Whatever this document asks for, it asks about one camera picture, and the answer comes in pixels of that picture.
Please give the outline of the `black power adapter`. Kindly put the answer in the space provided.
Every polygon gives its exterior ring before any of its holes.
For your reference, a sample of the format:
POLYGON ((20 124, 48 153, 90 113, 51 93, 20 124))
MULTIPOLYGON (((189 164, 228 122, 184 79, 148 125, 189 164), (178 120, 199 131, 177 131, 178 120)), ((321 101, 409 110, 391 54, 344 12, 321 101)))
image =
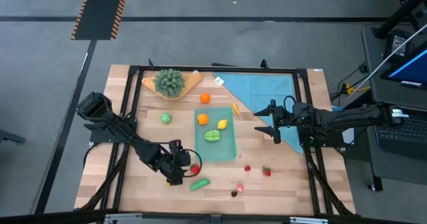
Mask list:
POLYGON ((387 58, 390 56, 388 61, 391 63, 399 63, 400 61, 403 61, 404 58, 411 52, 411 50, 413 50, 413 44, 410 41, 403 45, 393 55, 392 52, 401 46, 401 44, 403 44, 407 39, 409 39, 411 35, 411 33, 403 29, 395 29, 391 31, 386 42, 384 57, 387 58))

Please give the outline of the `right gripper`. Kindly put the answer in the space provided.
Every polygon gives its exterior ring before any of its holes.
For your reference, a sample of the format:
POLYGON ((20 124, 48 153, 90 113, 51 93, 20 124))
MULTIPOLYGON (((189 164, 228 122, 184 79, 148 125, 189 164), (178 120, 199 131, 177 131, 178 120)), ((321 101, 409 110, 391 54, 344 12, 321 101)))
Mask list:
POLYGON ((293 127, 307 125, 314 114, 313 107, 307 103, 294 103, 294 110, 289 112, 283 106, 277 106, 275 100, 270 101, 265 109, 254 113, 255 116, 270 116, 272 114, 273 125, 267 127, 255 127, 255 130, 265 134, 272 134, 275 144, 281 142, 280 127, 293 127))

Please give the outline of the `silver metal bracket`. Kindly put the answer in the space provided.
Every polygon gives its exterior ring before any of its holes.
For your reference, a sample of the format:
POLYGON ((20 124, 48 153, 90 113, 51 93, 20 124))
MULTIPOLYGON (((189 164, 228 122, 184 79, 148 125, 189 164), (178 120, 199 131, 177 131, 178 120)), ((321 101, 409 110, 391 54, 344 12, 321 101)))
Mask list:
POLYGON ((116 213, 105 216, 103 224, 117 224, 118 221, 128 221, 142 218, 141 213, 116 213))
POLYGON ((329 224, 327 219, 313 217, 290 217, 289 224, 329 224))

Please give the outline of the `green succulent potted plant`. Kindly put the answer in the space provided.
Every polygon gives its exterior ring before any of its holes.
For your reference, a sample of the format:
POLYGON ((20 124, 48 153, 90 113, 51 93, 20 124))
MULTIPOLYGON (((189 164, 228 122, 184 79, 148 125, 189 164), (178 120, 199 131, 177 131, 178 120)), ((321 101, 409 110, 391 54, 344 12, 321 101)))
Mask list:
POLYGON ((178 97, 185 87, 183 74, 175 69, 161 70, 153 80, 155 91, 168 98, 178 97))

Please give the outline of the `teal translucent plastic tupperware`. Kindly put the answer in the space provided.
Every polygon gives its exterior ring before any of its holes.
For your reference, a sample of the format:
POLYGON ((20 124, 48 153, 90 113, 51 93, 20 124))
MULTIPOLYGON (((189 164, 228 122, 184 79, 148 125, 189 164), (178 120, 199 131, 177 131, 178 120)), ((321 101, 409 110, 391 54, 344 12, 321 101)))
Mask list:
POLYGON ((230 107, 196 109, 194 111, 194 122, 195 150, 203 163, 233 161, 237 157, 233 111, 230 107), (198 124, 197 115, 200 113, 208 115, 208 123, 206 125, 198 124), (218 121, 221 119, 228 120, 226 129, 219 130, 217 128, 218 121), (206 141, 204 139, 204 134, 211 130, 218 130, 221 133, 219 141, 206 141))

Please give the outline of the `black orange-striped floor mat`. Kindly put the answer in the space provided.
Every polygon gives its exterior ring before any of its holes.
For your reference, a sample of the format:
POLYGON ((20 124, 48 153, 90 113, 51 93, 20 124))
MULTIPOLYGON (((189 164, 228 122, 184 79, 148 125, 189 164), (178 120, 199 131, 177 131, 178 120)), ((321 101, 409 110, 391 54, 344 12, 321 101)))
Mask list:
POLYGON ((126 0, 83 0, 71 33, 72 40, 117 38, 126 0))

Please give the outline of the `green pea pod toy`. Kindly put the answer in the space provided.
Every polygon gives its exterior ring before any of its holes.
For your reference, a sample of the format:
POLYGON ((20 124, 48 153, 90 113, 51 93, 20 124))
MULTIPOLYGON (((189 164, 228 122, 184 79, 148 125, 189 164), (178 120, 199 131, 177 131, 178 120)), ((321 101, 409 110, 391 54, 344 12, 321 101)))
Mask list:
POLYGON ((211 182, 208 178, 203 178, 203 179, 199 179, 197 181, 194 181, 190 187, 189 190, 190 191, 197 191, 198 189, 201 189, 207 185, 209 185, 211 182))

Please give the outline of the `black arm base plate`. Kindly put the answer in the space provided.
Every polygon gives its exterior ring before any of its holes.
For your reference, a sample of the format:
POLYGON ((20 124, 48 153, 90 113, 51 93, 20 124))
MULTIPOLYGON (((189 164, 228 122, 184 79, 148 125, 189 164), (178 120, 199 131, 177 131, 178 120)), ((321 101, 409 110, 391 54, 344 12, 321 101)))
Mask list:
POLYGON ((343 147, 342 131, 317 124, 298 127, 302 147, 343 147))
MULTIPOLYGON (((138 120, 127 119, 125 121, 134 131, 136 130, 138 120)), ((107 129, 100 129, 98 127, 91 129, 91 137, 89 139, 94 143, 121 143, 122 140, 118 136, 115 136, 107 129)))

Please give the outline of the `dark furniture leg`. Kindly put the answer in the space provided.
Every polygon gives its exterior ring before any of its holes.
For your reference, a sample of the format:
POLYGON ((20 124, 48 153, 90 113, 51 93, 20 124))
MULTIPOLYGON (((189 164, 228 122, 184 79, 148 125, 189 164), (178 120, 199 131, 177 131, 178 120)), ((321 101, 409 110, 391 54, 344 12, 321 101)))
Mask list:
POLYGON ((24 143, 25 138, 0 129, 0 143, 2 141, 12 141, 15 143, 24 143))

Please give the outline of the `black metal stand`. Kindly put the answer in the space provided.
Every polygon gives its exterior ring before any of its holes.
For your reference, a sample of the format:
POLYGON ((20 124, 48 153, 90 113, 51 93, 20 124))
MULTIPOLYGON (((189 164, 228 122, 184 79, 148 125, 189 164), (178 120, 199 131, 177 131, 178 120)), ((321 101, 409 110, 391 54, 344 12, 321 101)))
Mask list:
POLYGON ((385 38, 397 24, 408 17, 412 11, 421 4, 423 0, 407 0, 386 22, 377 29, 373 29, 372 33, 379 39, 385 38))

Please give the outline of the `green sliced fruit toy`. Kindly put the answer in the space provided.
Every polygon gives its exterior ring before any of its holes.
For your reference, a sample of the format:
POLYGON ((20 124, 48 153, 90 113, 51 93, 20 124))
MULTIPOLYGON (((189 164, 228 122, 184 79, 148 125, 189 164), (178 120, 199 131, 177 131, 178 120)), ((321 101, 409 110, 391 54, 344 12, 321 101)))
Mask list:
POLYGON ((211 130, 204 134, 206 141, 219 141, 221 139, 221 133, 218 130, 211 130))

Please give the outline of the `blue cloth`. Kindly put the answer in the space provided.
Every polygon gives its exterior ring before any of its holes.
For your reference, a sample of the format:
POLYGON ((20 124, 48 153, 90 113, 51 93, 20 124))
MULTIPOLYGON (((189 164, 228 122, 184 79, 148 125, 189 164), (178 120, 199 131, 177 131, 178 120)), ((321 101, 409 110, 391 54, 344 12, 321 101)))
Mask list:
POLYGON ((260 75, 215 73, 224 80, 224 86, 253 113, 265 109, 270 101, 292 111, 295 97, 294 82, 290 75, 260 75))

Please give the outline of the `grey laptop computer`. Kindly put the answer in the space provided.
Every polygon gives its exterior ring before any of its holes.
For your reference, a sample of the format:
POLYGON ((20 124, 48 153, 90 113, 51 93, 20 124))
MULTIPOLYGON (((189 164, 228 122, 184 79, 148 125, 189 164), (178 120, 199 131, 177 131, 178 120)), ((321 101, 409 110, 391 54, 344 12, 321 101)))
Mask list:
POLYGON ((368 128, 373 176, 427 185, 427 41, 403 61, 386 62, 369 82, 367 100, 408 115, 401 127, 368 128))

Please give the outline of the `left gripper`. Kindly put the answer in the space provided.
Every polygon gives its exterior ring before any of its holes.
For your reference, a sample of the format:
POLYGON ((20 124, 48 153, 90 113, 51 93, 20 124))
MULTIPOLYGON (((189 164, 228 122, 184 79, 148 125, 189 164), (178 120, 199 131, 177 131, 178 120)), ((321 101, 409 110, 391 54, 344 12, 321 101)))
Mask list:
POLYGON ((179 139, 157 142, 157 144, 161 150, 160 159, 156 164, 157 170, 165 177, 176 177, 169 179, 170 185, 181 185, 187 172, 183 167, 187 167, 191 163, 189 151, 183 148, 179 139))

